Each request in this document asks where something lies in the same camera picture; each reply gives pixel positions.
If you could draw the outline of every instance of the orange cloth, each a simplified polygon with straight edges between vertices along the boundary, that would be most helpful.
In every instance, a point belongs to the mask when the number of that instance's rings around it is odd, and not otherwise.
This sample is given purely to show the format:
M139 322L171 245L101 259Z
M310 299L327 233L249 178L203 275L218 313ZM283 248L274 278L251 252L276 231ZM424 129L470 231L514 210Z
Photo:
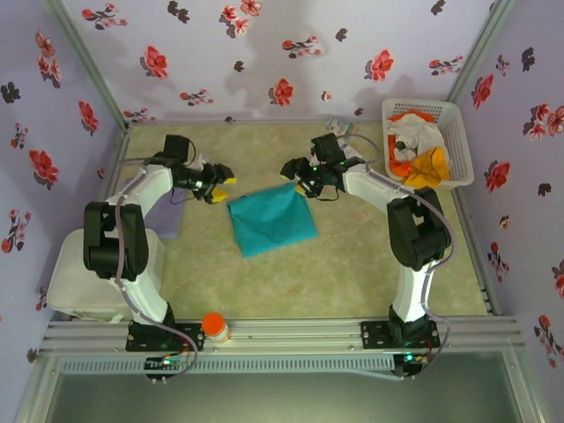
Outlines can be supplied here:
M434 123L434 117L432 115L418 112L417 110L409 110L401 115L391 117L390 120L396 122L409 114L417 115L426 122ZM426 186L436 187L441 181L450 179L449 169L448 166L446 166L446 159L442 149L438 147L434 148L411 162L396 160L395 149L396 136L388 135L390 170L393 174L404 178L405 185L415 188L423 188Z

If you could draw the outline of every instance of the white laundry basket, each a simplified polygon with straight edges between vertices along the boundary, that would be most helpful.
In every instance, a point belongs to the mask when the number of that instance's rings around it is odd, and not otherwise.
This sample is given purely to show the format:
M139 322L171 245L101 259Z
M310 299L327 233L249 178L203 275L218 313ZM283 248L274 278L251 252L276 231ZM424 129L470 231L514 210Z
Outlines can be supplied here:
M474 181L474 170L466 131L460 109L456 104L438 100L419 99L386 99L382 104L382 129L384 134L384 157L386 172L390 178L401 181L402 178L393 174L390 170L390 152L388 149L388 127L389 119L401 115L409 110L429 113L434 117L441 131L444 143L447 146L450 158L450 181L442 181L439 187L453 189L464 185L470 185Z

